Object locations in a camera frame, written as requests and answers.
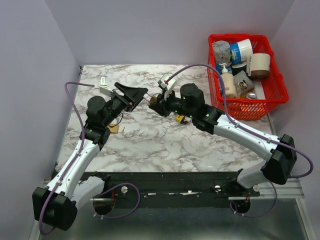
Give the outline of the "round brass padlock with keys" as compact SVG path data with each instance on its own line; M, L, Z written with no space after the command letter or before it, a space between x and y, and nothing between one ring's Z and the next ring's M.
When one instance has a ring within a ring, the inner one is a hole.
M157 97L155 95L150 94L147 92L143 98L148 102L149 105L157 103Z

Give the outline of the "large brass padlock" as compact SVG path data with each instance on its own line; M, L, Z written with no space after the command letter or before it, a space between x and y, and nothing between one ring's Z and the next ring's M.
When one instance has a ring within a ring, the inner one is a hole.
M117 134L119 132L119 124L118 123L110 123L108 125L108 129L110 130L111 134Z

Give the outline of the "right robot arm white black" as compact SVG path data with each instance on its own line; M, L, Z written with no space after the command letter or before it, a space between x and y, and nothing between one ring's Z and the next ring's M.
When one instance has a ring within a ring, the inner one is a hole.
M284 185L290 178L297 161L291 136L278 137L235 121L224 111L206 104L203 91L194 83L184 84L180 97L174 91L163 90L152 96L148 106L162 117L175 113L191 118L197 129L232 140L262 158L261 163L237 172L230 183L234 195L241 196L254 185L267 181Z

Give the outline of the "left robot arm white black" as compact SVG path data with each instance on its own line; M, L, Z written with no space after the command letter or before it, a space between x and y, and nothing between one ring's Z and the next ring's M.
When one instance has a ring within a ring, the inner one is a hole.
M86 121L80 121L79 141L60 172L46 185L37 187L32 193L34 219L43 236L52 233L45 231L44 224L53 230L68 230L76 219L78 208L72 200L76 186L89 163L106 144L111 131L110 123L123 112L133 111L149 91L145 87L130 87L116 82L121 91L112 90L110 100L101 96L91 97L87 102Z

